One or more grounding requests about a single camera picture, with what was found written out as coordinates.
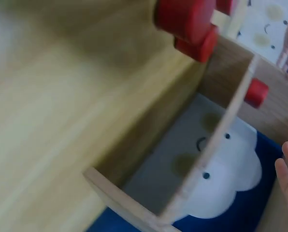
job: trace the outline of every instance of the red wooden peg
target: red wooden peg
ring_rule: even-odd
[[[253,78],[245,96],[245,102],[254,108],[259,108],[266,99],[269,87],[262,81]]]
[[[211,29],[216,0],[158,0],[155,24],[191,45],[203,42]]]
[[[210,30],[199,45],[191,45],[184,40],[175,38],[174,47],[185,55],[199,62],[206,62],[217,44],[218,27],[211,24]]]
[[[232,16],[237,6],[238,0],[216,0],[216,10]]]

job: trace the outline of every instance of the white cloud pattern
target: white cloud pattern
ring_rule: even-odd
[[[186,204],[186,212],[197,218],[215,218],[227,211],[238,191],[254,188],[262,176],[255,152],[257,131],[236,118],[229,133],[208,164]]]

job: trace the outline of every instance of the wooden box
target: wooden box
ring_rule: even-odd
[[[259,109],[244,103],[254,77],[269,87]],[[119,187],[141,166],[145,155],[196,92],[226,111],[188,175],[165,196],[162,209],[153,213]],[[89,168],[85,176],[111,209],[141,231],[177,231],[171,224],[186,214],[184,205],[236,116],[279,144],[288,140],[288,81],[273,64],[220,36],[209,63],[189,67],[180,82],[164,93],[109,152],[109,158]]]

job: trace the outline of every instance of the wooden surface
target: wooden surface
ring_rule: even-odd
[[[96,169],[89,168],[85,172],[87,180],[102,197],[107,206],[142,232],[179,232],[172,225],[162,226],[158,218],[145,207],[137,203],[118,187],[113,185]]]
[[[269,94],[258,110],[244,104],[239,117],[279,144],[288,140],[288,80],[284,72],[262,59],[255,77],[269,86]]]
[[[227,102],[225,106],[227,110],[200,158],[197,159],[182,186],[160,215],[162,222],[172,223],[182,216],[182,208],[188,203],[194,186],[202,177],[207,163],[244,102],[258,59],[258,56],[244,52],[244,49],[240,49],[235,42],[222,36],[219,37],[217,49],[204,74],[199,92],[217,104],[220,104],[221,100]]]
[[[104,205],[82,176],[192,60],[147,0],[0,2],[0,232],[82,231]]]
[[[196,93],[206,64],[193,63],[168,86],[134,127],[114,145],[96,168],[112,183],[122,185],[142,164],[150,149]]]
[[[236,39],[247,14],[248,0],[238,0],[237,8],[232,17],[215,10],[212,23],[219,26],[222,35]]]

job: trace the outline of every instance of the wooden table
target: wooden table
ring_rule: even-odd
[[[103,203],[82,176],[193,61],[143,0],[0,7],[0,232],[82,231]]]

